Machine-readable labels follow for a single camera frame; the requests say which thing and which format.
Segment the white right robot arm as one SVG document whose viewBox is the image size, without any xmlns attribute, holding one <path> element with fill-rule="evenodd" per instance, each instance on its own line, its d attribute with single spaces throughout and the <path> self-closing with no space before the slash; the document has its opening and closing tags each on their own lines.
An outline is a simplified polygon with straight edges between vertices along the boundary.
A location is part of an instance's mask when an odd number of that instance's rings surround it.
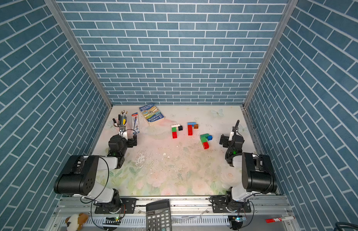
<svg viewBox="0 0 358 231">
<path fill-rule="evenodd" d="M 227 149 L 225 160 L 231 167 L 241 168 L 241 184 L 230 187 L 225 195 L 225 208 L 229 212 L 250 212 L 249 199 L 258 194 L 275 193 L 276 176 L 268 155 L 242 151 L 241 135 L 221 135 L 219 144 Z"/>
</svg>

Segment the green square lego brick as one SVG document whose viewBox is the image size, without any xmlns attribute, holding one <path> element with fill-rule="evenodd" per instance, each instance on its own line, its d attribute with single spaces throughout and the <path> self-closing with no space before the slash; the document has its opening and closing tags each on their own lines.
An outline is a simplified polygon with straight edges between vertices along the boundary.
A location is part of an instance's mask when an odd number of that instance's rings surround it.
<svg viewBox="0 0 358 231">
<path fill-rule="evenodd" d="M 207 143 L 208 142 L 207 137 L 200 137 L 200 140 L 201 140 L 202 143 Z"/>
</svg>

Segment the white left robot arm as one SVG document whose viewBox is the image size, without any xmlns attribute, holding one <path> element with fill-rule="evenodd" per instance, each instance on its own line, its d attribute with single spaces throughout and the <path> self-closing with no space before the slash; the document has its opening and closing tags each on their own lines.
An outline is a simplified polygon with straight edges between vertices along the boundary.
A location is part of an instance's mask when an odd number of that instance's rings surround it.
<svg viewBox="0 0 358 231">
<path fill-rule="evenodd" d="M 95 214 L 133 214 L 137 199 L 121 199 L 117 189 L 96 182 L 98 171 L 120 169 L 128 148 L 137 145 L 137 133 L 131 139 L 113 136 L 107 156 L 71 156 L 54 184 L 57 194 L 79 194 L 96 206 Z"/>
</svg>

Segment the green long lego brick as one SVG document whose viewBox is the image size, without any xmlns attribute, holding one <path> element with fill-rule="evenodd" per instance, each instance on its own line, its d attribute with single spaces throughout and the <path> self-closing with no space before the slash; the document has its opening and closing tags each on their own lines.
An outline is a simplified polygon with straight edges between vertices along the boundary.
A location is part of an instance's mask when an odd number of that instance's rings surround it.
<svg viewBox="0 0 358 231">
<path fill-rule="evenodd" d="M 201 135 L 200 135 L 200 138 L 201 138 L 201 139 L 206 139 L 206 140 L 207 140 L 207 139 L 208 139 L 208 136 L 209 136 L 209 134 L 208 134 L 208 133 L 206 133 L 206 134 L 201 134 Z"/>
</svg>

